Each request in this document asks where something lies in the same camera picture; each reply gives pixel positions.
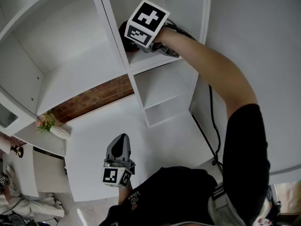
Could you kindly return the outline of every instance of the exposed brick wall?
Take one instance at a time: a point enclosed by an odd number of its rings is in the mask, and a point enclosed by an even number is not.
[[[65,123],[133,93],[131,82],[126,74],[61,103],[52,109],[52,113]]]

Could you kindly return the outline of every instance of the white vase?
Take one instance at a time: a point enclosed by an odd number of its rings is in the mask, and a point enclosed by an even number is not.
[[[50,131],[59,138],[62,138],[65,140],[70,139],[70,134],[61,127],[53,126],[50,128]]]

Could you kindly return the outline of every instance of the black t-shirt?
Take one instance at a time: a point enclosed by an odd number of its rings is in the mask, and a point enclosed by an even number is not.
[[[259,106],[245,105],[228,121],[223,183],[246,225],[252,225],[261,211],[269,185],[269,167]],[[119,226],[156,226],[185,221],[212,225],[207,205],[216,185],[215,179],[201,169],[161,168],[135,188],[122,205],[111,207],[100,226],[116,222]]]

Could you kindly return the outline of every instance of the flower arrangement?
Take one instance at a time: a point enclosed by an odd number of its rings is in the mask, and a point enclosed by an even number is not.
[[[50,129],[55,126],[56,120],[55,116],[51,113],[51,111],[47,111],[36,120],[36,126],[42,131],[50,131]]]

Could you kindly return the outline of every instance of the black sleeve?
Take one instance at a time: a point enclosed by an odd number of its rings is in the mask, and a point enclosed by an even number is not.
[[[224,189],[246,225],[259,215],[269,186],[262,115],[258,105],[245,105],[229,118],[223,155]]]
[[[120,215],[120,206],[115,205],[109,208],[108,216],[99,226],[111,226],[118,221]]]

